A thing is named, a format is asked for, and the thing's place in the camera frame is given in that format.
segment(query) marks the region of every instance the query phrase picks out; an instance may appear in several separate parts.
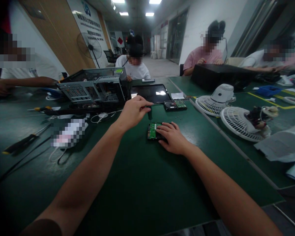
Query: ceiling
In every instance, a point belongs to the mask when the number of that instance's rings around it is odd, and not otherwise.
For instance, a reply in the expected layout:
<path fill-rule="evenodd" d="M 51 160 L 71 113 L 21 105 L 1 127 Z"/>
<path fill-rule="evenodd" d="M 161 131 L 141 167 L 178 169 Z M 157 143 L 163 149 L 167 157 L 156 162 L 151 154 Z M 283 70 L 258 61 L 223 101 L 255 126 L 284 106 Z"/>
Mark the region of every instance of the ceiling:
<path fill-rule="evenodd" d="M 125 0 L 124 4 L 115 3 L 118 12 L 128 12 L 129 16 L 121 16 L 114 11 L 111 0 L 88 0 L 88 3 L 100 11 L 110 31 L 151 32 L 158 24 L 175 12 L 185 0 L 162 0 L 161 4 L 149 4 L 149 0 Z M 154 12 L 154 16 L 146 17 L 145 13 Z"/>

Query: circuit board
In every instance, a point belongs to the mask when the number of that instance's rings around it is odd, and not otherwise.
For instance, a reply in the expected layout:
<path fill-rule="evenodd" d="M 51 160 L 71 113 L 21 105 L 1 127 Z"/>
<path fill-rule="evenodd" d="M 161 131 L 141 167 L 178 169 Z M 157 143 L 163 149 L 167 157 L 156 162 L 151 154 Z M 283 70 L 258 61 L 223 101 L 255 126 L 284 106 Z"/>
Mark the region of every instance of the circuit board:
<path fill-rule="evenodd" d="M 186 110 L 187 106 L 183 100 L 172 100 L 164 102 L 165 110 Z"/>
<path fill-rule="evenodd" d="M 158 132 L 156 132 L 156 129 L 158 126 L 162 125 L 162 123 L 151 123 L 148 125 L 147 130 L 147 137 L 150 140 L 162 140 L 165 139 L 165 137 Z"/>

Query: black standing fan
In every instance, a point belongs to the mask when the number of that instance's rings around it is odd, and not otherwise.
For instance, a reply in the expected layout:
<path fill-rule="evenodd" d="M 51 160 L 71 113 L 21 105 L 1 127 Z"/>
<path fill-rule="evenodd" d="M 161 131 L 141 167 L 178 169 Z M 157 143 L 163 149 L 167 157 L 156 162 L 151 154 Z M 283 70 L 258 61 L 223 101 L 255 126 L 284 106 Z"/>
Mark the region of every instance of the black standing fan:
<path fill-rule="evenodd" d="M 95 58 L 99 68 L 97 59 L 102 56 L 102 47 L 97 41 L 97 39 L 94 36 L 89 35 L 88 33 L 80 33 L 78 37 L 76 38 L 76 41 L 78 43 L 78 47 L 80 51 L 88 58 L 91 58 L 93 60 Z M 92 57 L 91 54 L 87 53 L 88 51 L 93 52 L 94 58 Z"/>

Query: computer case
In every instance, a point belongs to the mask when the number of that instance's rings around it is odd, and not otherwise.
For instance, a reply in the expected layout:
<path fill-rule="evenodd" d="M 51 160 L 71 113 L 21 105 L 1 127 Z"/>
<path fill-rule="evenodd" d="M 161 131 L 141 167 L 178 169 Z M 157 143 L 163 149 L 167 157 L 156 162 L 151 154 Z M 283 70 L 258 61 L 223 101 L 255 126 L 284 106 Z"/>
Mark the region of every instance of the computer case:
<path fill-rule="evenodd" d="M 191 80 L 206 91 L 214 91 L 221 84 L 229 84 L 235 91 L 245 89 L 256 73 L 231 65 L 195 65 Z"/>
<path fill-rule="evenodd" d="M 125 68 L 83 69 L 57 84 L 77 105 L 123 105 L 130 90 Z"/>

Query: blue plastic box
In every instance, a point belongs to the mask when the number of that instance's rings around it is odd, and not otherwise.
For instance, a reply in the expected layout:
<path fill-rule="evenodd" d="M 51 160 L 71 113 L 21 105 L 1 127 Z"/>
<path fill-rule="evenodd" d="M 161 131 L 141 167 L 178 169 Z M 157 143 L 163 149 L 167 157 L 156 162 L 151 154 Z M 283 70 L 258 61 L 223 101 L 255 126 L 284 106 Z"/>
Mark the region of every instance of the blue plastic box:
<path fill-rule="evenodd" d="M 259 89 L 256 91 L 256 93 L 258 93 L 262 96 L 265 96 L 265 97 L 272 97 L 273 95 L 278 94 L 282 90 L 283 90 L 283 88 L 280 89 L 278 87 L 267 85 L 267 86 L 259 87 Z"/>

